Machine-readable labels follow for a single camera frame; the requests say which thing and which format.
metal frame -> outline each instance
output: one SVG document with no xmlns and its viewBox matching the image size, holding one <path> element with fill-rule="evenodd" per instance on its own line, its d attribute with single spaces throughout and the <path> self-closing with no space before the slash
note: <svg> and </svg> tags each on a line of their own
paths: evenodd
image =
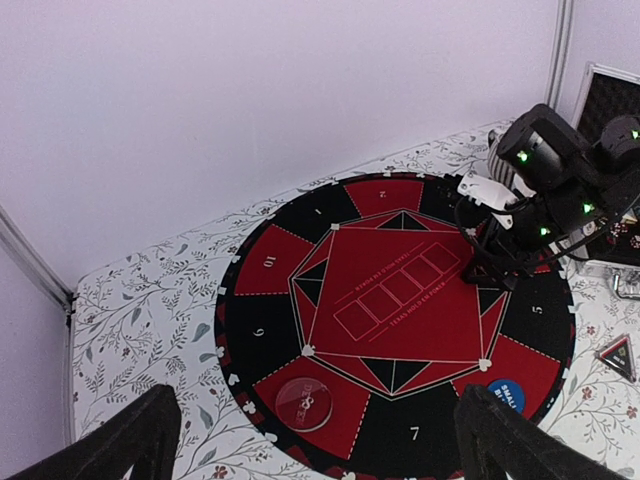
<svg viewBox="0 0 640 480">
<path fill-rule="evenodd" d="M 42 293 L 71 314 L 73 294 L 0 207 L 0 245 Z"/>
<path fill-rule="evenodd" d="M 555 109 L 558 106 L 562 80 L 567 66 L 569 39 L 573 25 L 573 0 L 560 0 L 556 17 L 556 31 L 553 39 L 551 67 L 545 93 L 545 103 Z"/>
<path fill-rule="evenodd" d="M 578 124 L 580 123 L 580 117 L 582 117 L 582 112 L 584 111 L 584 106 L 587 103 L 587 97 L 589 96 L 589 90 L 591 89 L 591 83 L 593 81 L 594 75 L 605 75 L 608 77 L 616 78 L 619 80 L 624 80 L 626 82 L 634 83 L 640 86 L 640 75 L 636 75 L 631 72 L 626 72 L 624 70 L 620 70 L 618 68 L 609 67 L 607 65 L 602 65 L 596 62 L 587 62 L 585 65 L 584 73 L 582 74 L 582 82 L 580 84 L 580 90 L 578 92 L 578 97 L 576 99 L 576 104 L 573 110 L 573 116 L 571 118 L 571 126 L 573 128 L 578 128 Z M 584 234 L 581 231 L 575 232 L 571 235 L 571 243 L 576 243 L 584 238 Z M 588 252 L 586 247 L 581 247 L 576 251 L 576 254 L 582 258 L 588 258 Z M 603 268 L 606 266 L 617 267 L 621 269 L 629 268 L 626 265 L 619 265 L 613 262 L 603 262 L 601 260 L 589 260 L 589 265 L 601 265 Z M 622 278 L 620 273 L 616 272 L 613 276 L 613 284 L 612 290 L 614 293 L 622 299 L 625 300 L 640 300 L 640 296 L 635 294 L 625 294 L 620 292 L 620 286 Z"/>
</svg>

poker table mat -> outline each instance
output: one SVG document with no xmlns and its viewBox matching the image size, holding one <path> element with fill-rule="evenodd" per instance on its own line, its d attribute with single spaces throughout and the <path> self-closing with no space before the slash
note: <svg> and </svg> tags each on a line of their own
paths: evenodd
<svg viewBox="0 0 640 480">
<path fill-rule="evenodd" d="M 410 173 L 333 182 L 282 205 L 231 260 L 215 318 L 225 379 L 314 470 L 450 478 L 466 385 L 533 421 L 560 392 L 575 340 L 567 281 L 546 267 L 513 292 L 464 283 L 473 248 L 451 193 Z M 296 379 L 299 396 L 279 401 Z M 305 379 L 322 395 L 303 394 Z"/>
</svg>

metal pole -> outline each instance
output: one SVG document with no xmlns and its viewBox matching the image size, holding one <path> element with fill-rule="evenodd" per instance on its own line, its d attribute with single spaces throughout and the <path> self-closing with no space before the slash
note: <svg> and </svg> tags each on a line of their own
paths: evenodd
<svg viewBox="0 0 640 480">
<path fill-rule="evenodd" d="M 71 313 L 72 291 L 38 255 L 2 207 L 0 245 L 36 287 L 60 305 L 66 314 Z"/>
<path fill-rule="evenodd" d="M 551 108 L 558 106 L 562 80 L 567 63 L 571 26 L 573 24 L 573 0 L 560 0 L 556 18 L 556 32 L 553 39 L 549 80 L 545 93 L 545 103 Z"/>
</svg>

red segment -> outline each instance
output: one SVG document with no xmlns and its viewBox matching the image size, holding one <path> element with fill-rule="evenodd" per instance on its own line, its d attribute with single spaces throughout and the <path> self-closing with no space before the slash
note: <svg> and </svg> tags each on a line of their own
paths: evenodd
<svg viewBox="0 0 640 480">
<path fill-rule="evenodd" d="M 451 270 L 460 263 L 460 260 L 458 260 L 455 255 L 439 243 L 436 243 L 433 247 L 424 252 L 422 257 L 429 261 L 429 263 L 435 265 L 442 273 Z"/>
<path fill-rule="evenodd" d="M 418 257 L 404 268 L 404 273 L 415 280 L 422 288 L 428 288 L 433 282 L 438 280 L 442 275 L 431 264 L 425 262 Z"/>
<path fill-rule="evenodd" d="M 401 208 L 418 210 L 422 186 L 421 181 L 369 180 L 352 183 L 345 189 L 360 215 L 367 217 Z"/>
<path fill-rule="evenodd" d="M 382 288 L 375 287 L 369 293 L 360 297 L 360 302 L 373 313 L 379 322 L 384 321 L 389 315 L 395 312 L 400 305 Z"/>
<path fill-rule="evenodd" d="M 278 392 L 288 381 L 298 377 L 311 377 L 324 383 L 336 399 L 331 417 L 324 427 L 298 435 L 318 448 L 348 460 L 369 403 L 370 393 L 306 357 L 294 360 L 254 387 L 265 404 L 275 412 Z"/>
<path fill-rule="evenodd" d="M 292 447 L 289 447 L 285 452 L 287 455 L 289 455 L 294 460 L 299 461 L 301 464 L 306 465 L 307 467 L 312 466 L 311 462 L 299 446 L 294 445 Z"/>
<path fill-rule="evenodd" d="M 302 337 L 306 344 L 308 343 L 309 336 L 311 334 L 311 325 L 313 325 L 313 316 L 316 314 L 316 307 L 311 303 L 311 300 L 307 298 L 300 287 L 295 284 L 295 282 L 293 285 L 293 291 L 298 305 L 298 317 L 300 325 L 302 326 Z"/>
<path fill-rule="evenodd" d="M 236 295 L 289 293 L 289 276 L 314 245 L 275 225 L 265 230 L 240 270 Z"/>
<path fill-rule="evenodd" d="M 438 220 L 425 218 L 422 215 L 411 215 L 410 214 L 409 216 L 411 218 L 413 218 L 415 221 L 417 221 L 418 223 L 420 223 L 423 226 L 427 227 L 429 230 L 435 230 L 435 231 L 439 231 L 439 232 L 455 232 L 455 233 L 458 233 L 458 229 L 456 227 L 453 227 L 451 225 L 447 225 L 446 223 L 439 222 Z"/>
<path fill-rule="evenodd" d="M 376 321 L 362 308 L 353 302 L 335 314 L 336 320 L 349 332 L 351 338 L 358 341 L 378 326 Z"/>
<path fill-rule="evenodd" d="M 402 271 L 391 275 L 387 280 L 382 282 L 382 286 L 401 303 L 407 303 L 420 293 L 421 290 L 420 287 L 409 280 L 409 277 L 402 273 Z"/>
<path fill-rule="evenodd" d="M 311 270 L 313 267 L 318 265 L 320 262 L 323 262 L 329 257 L 329 250 L 331 248 L 331 239 L 333 238 L 333 232 L 327 235 L 322 243 L 317 247 L 317 250 L 313 252 L 313 255 L 304 262 L 304 265 L 300 269 L 300 273 L 304 273 L 307 270 Z"/>
<path fill-rule="evenodd" d="M 453 386 L 462 395 L 468 384 L 489 386 L 500 379 L 513 380 L 525 394 L 523 415 L 531 416 L 540 408 L 555 382 L 560 362 L 552 360 L 530 348 L 505 337 L 498 336 L 491 355 L 492 365 L 487 372 L 476 372 L 458 380 Z"/>
<path fill-rule="evenodd" d="M 380 380 L 378 380 L 378 377 L 371 373 L 371 370 L 369 370 L 359 358 L 336 357 L 335 355 L 322 354 L 316 354 L 316 357 L 321 358 L 328 364 L 336 367 L 338 370 L 342 370 L 347 374 L 353 375 L 358 380 L 362 380 L 364 383 L 377 390 L 380 390 L 384 393 L 389 393 L 385 386 L 382 385 Z"/>
<path fill-rule="evenodd" d="M 471 363 L 432 363 L 398 390 L 396 394 L 407 393 L 427 385 L 436 384 L 474 367 L 477 368 L 477 365 L 474 366 Z"/>
<path fill-rule="evenodd" d="M 399 230 L 340 229 L 334 234 L 322 297 L 309 343 L 318 353 L 425 361 L 477 362 L 481 357 L 480 321 L 476 288 L 465 284 L 459 269 L 473 254 L 459 234 Z M 445 244 L 458 259 L 441 275 L 420 255 Z M 354 303 L 373 289 L 394 281 L 398 272 L 416 277 L 422 288 L 378 325 Z M 436 281 L 430 284 L 428 275 Z M 342 310 L 351 306 L 357 332 L 345 325 Z M 450 321 L 456 312 L 456 322 Z"/>
<path fill-rule="evenodd" d="M 502 318 L 507 298 L 509 298 L 507 293 L 502 294 L 496 303 L 480 318 L 480 322 L 482 323 L 483 351 L 485 355 L 489 352 L 494 337 L 498 334 L 498 327 L 500 326 L 500 319 Z"/>
</svg>

